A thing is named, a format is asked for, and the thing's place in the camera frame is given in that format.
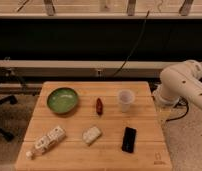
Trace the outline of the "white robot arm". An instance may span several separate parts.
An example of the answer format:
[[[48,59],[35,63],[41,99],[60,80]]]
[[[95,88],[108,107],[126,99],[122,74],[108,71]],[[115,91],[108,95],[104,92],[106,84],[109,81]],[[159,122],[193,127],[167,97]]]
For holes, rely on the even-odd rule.
[[[161,84],[153,92],[160,107],[173,107],[180,97],[202,110],[202,65],[187,60],[164,68],[160,73]]]

